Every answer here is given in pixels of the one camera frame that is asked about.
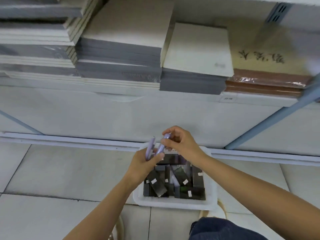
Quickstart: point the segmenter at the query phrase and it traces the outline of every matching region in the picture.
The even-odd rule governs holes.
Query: floor tile
[[[101,201],[122,179],[133,152],[32,145],[6,192]]]
[[[3,192],[30,144],[0,142],[0,192]]]
[[[191,224],[199,219],[198,210],[151,208],[149,240],[186,240]]]
[[[125,205],[121,218],[125,240],[148,240],[151,207]]]
[[[255,162],[255,161],[237,161],[228,159],[219,159],[223,163],[230,165],[238,170],[248,173],[254,177],[272,183],[289,190],[282,170],[278,163]],[[240,204],[234,197],[218,185],[218,198],[221,200],[227,212],[251,214],[251,212]]]
[[[258,232],[269,240],[283,240],[282,237],[253,214],[227,213],[227,217],[234,224]]]
[[[3,194],[0,239],[62,239],[97,205],[97,202]]]
[[[290,192],[320,209],[320,167],[281,164]]]
[[[3,194],[0,239],[64,238],[98,202]],[[125,205],[121,217],[125,240],[148,240],[150,207]]]

